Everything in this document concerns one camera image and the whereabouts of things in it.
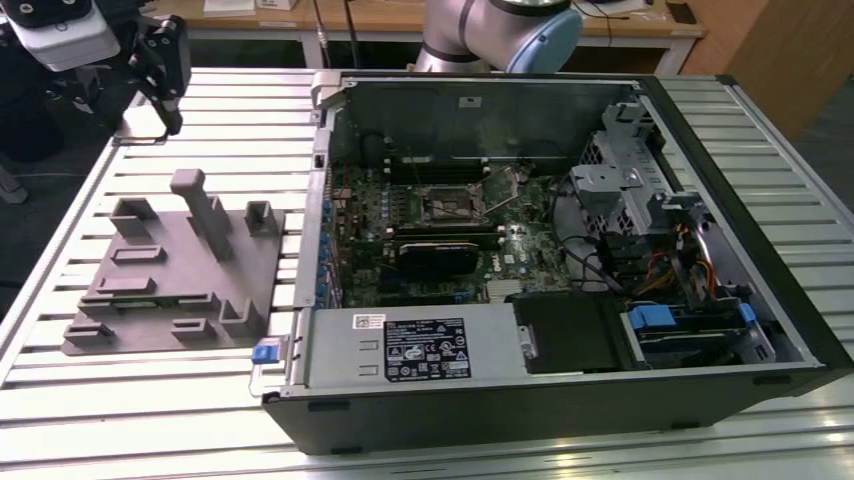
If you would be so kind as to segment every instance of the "warning label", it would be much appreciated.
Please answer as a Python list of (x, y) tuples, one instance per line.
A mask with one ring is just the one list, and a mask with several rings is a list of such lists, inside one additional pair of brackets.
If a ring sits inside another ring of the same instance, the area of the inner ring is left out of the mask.
[(385, 340), (390, 382), (471, 377), (462, 318), (386, 321)]

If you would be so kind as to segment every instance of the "desk leg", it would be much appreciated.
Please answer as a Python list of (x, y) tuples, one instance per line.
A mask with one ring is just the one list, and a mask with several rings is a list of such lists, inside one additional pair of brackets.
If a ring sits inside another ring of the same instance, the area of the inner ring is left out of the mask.
[(303, 44), (303, 57), (306, 57), (306, 68), (323, 68), (323, 50), (318, 32), (302, 30), (299, 32), (299, 42)]
[(656, 75), (680, 75), (696, 41), (696, 38), (678, 38), (672, 42), (670, 48), (665, 52), (661, 62), (658, 62)]

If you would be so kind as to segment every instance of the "aluminum table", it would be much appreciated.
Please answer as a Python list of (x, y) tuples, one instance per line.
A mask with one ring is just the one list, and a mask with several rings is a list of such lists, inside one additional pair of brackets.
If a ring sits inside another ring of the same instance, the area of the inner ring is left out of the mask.
[[(738, 87), (713, 77), (662, 80), (854, 354), (854, 217)], [(107, 146), (0, 326), (0, 477), (852, 477), (854, 377), (712, 428), (309, 457), (250, 394), (250, 349), (63, 355), (117, 199), (145, 196), (155, 209), (185, 209), (169, 188), (177, 168), (205, 169), (226, 208), (263, 199), (287, 210), (271, 329), (290, 330), (311, 82), (311, 70), (197, 69), (182, 134), (161, 146)], [(668, 157), (690, 188), (682, 160)]]

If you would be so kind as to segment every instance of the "blue latch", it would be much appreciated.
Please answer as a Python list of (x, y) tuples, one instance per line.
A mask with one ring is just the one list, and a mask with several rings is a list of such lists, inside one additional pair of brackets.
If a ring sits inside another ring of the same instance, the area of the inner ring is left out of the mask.
[(629, 312), (632, 328), (640, 330), (646, 327), (673, 327), (677, 320), (668, 305), (641, 305)]
[(279, 346), (255, 345), (253, 349), (253, 364), (267, 365), (271, 363), (279, 363)]
[(749, 303), (740, 303), (738, 311), (741, 312), (742, 318), (745, 319), (745, 323), (748, 325), (757, 321), (757, 312), (753, 311), (753, 307)]

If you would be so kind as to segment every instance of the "gray plastic block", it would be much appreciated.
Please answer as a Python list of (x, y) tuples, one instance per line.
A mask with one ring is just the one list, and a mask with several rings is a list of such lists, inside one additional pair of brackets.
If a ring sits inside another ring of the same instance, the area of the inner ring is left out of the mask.
[(249, 202), (243, 219), (254, 237), (277, 234), (277, 217), (270, 202)]
[(214, 199), (211, 202), (203, 187), (205, 172), (202, 170), (175, 170), (170, 189), (173, 193), (185, 198), (193, 214), (195, 229), (207, 240), (217, 260), (225, 261), (234, 256), (234, 250), (226, 236), (230, 222), (219, 199)]
[(115, 338), (114, 335), (110, 327), (101, 322), (68, 325), (66, 328), (66, 340), (83, 348), (110, 344)]
[(201, 187), (205, 175), (179, 173), (173, 186), (191, 214), (154, 212), (138, 199), (114, 212), (131, 226), (81, 299), (68, 355), (250, 347), (267, 333), (285, 212), (266, 202), (225, 211)]
[(234, 305), (229, 300), (226, 300), (219, 312), (219, 323), (226, 327), (226, 331), (234, 337), (258, 336), (259, 333), (263, 333), (263, 329), (266, 328), (262, 316), (258, 314), (258, 309), (253, 304), (253, 300), (246, 301), (242, 313), (235, 311)]
[(117, 265), (131, 263), (158, 263), (166, 260), (166, 250), (161, 245), (117, 248), (110, 256)]
[(149, 200), (145, 198), (123, 198), (110, 215), (110, 221), (126, 238), (149, 237), (145, 221), (158, 218)]
[(158, 284), (149, 277), (139, 278), (102, 278), (95, 287), (98, 293), (153, 293)]
[(209, 340), (217, 337), (217, 330), (206, 318), (182, 318), (173, 320), (173, 335), (181, 342)]

